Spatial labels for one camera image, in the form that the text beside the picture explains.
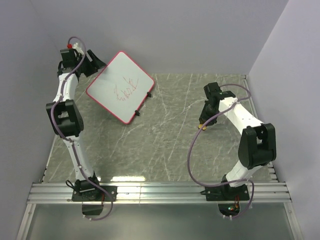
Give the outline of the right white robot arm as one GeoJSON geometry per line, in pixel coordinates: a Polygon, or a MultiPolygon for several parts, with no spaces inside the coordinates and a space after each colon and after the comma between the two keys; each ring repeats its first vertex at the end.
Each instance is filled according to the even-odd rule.
{"type": "Polygon", "coordinates": [[[240,133],[238,161],[232,170],[223,176],[223,185],[206,186],[200,194],[204,195],[207,201],[248,200],[250,197],[246,181],[276,158],[275,127],[254,117],[232,96],[206,100],[200,114],[199,127],[220,112],[223,112],[240,133]]]}

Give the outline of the yellow whiteboard eraser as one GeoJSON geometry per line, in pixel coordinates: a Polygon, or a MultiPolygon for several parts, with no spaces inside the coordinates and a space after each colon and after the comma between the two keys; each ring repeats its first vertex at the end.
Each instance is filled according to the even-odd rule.
{"type": "Polygon", "coordinates": [[[206,126],[203,126],[203,124],[199,124],[199,125],[198,125],[198,129],[199,129],[199,130],[202,130],[202,131],[205,131],[205,130],[207,129],[207,127],[206,127],[206,126]]]}

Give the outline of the red framed whiteboard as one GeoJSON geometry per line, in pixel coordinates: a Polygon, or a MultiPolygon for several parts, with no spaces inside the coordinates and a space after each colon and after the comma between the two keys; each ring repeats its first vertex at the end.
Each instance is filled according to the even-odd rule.
{"type": "Polygon", "coordinates": [[[155,85],[125,52],[118,52],[89,84],[86,94],[124,124],[129,124],[155,85]]]}

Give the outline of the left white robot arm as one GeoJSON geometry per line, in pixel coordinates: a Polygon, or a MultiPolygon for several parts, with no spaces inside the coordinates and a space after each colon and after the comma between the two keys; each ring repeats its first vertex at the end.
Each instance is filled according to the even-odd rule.
{"type": "Polygon", "coordinates": [[[54,133],[65,143],[73,163],[75,182],[67,180],[66,185],[73,190],[73,200],[103,200],[106,191],[100,187],[84,150],[81,136],[84,121],[74,97],[81,74],[89,77],[104,68],[106,64],[91,50],[81,53],[68,46],[62,49],[60,54],[62,60],[58,64],[57,71],[58,90],[54,100],[46,104],[46,112],[54,133]]]}

